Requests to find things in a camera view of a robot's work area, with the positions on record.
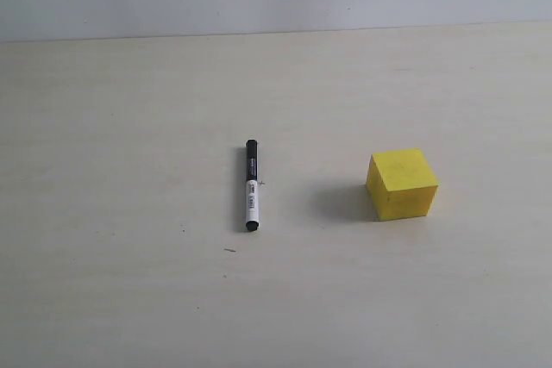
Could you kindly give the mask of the black and white marker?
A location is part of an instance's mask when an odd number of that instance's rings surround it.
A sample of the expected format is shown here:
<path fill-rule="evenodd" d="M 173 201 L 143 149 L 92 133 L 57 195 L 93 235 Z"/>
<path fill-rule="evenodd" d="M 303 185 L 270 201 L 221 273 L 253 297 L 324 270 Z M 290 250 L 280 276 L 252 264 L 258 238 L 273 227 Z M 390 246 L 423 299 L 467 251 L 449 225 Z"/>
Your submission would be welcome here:
<path fill-rule="evenodd" d="M 258 142 L 246 142 L 246 229 L 256 231 L 260 225 Z"/>

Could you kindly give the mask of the yellow foam cube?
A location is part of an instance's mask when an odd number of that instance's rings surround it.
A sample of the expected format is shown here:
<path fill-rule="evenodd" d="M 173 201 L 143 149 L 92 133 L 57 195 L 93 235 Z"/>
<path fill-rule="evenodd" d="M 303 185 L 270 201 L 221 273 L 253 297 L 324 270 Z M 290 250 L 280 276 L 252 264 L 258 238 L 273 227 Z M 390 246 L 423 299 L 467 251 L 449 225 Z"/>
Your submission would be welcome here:
<path fill-rule="evenodd" d="M 380 221 L 426 216 L 439 182 L 419 148 L 374 153 L 366 187 Z"/>

